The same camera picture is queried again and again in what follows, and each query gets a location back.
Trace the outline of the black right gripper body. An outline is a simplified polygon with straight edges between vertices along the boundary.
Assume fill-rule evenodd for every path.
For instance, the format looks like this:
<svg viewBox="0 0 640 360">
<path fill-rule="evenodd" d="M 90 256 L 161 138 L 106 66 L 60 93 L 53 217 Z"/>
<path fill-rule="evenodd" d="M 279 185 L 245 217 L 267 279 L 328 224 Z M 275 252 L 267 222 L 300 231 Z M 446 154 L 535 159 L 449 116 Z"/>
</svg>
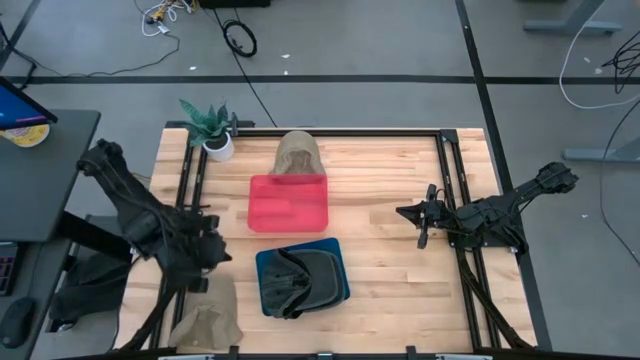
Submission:
<svg viewBox="0 0 640 360">
<path fill-rule="evenodd" d="M 434 184 L 427 188 L 426 200 L 419 204 L 419 228 L 421 230 L 418 239 L 418 248 L 424 249 L 428 242 L 430 228 L 450 230 L 454 224 L 454 212 L 448 207 L 445 200 L 439 200 L 438 189 Z"/>
</svg>

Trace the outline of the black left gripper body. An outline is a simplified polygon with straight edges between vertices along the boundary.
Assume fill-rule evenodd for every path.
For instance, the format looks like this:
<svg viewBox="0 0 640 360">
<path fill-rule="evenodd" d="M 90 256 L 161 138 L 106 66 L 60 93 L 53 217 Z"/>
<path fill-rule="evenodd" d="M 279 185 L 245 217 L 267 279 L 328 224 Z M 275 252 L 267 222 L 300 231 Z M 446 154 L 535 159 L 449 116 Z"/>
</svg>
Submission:
<svg viewBox="0 0 640 360">
<path fill-rule="evenodd" d="M 189 220 L 189 258 L 191 268 L 188 270 L 191 280 L 188 291 L 204 293 L 208 289 L 206 277 L 213 271 L 207 269 L 207 260 L 211 259 L 209 240 L 212 235 L 219 234 L 220 218 L 217 215 L 193 214 Z"/>
</svg>

